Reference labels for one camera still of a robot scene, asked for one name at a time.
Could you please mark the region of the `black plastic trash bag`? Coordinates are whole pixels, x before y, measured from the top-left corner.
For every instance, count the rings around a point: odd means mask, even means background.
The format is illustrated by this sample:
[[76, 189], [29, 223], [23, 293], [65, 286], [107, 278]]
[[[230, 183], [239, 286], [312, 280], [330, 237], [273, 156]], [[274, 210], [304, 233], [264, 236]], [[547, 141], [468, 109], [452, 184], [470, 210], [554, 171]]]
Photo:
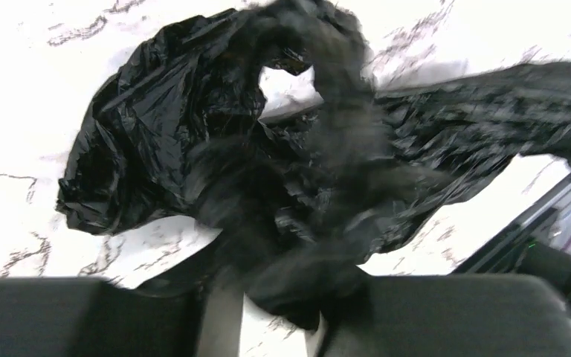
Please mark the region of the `black plastic trash bag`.
[[516, 155], [571, 166], [571, 61], [379, 91], [366, 50], [327, 1], [162, 27], [91, 99], [57, 211], [93, 235], [175, 215], [218, 228], [181, 287], [232, 265], [263, 309], [310, 327], [310, 309], [356, 288], [357, 264]]

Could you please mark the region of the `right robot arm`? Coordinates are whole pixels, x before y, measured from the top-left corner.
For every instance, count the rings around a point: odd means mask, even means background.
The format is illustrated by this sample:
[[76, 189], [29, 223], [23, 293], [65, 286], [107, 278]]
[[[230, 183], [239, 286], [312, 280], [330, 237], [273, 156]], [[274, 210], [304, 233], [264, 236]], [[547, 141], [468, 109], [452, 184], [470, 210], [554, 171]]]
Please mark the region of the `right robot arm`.
[[517, 273], [545, 280], [571, 306], [571, 254], [542, 242], [534, 242], [527, 249]]

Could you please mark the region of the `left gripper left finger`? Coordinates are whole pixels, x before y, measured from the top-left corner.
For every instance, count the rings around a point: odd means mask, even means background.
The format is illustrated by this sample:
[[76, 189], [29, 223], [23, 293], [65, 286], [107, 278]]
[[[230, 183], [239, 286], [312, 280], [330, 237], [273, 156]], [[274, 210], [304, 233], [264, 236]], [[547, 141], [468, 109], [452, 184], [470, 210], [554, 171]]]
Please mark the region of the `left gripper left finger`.
[[242, 294], [0, 278], [0, 356], [236, 356]]

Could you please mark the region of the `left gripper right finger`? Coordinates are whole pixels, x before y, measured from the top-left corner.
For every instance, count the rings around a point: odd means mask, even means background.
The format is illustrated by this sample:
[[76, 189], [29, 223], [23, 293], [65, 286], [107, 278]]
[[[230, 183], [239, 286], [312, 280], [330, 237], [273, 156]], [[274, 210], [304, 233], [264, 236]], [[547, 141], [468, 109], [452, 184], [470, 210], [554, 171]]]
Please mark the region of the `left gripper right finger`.
[[369, 277], [328, 319], [324, 356], [571, 357], [571, 318], [515, 274]]

